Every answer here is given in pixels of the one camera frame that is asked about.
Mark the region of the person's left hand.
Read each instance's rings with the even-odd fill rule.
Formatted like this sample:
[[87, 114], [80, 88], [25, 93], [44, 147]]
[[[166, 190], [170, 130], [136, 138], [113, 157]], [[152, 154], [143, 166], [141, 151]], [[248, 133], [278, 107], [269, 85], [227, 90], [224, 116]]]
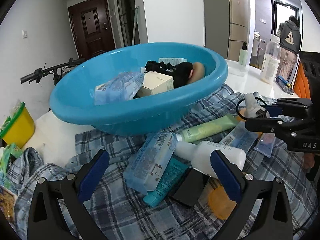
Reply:
[[303, 167], [308, 170], [313, 168], [315, 165], [315, 154], [304, 153], [303, 155]]

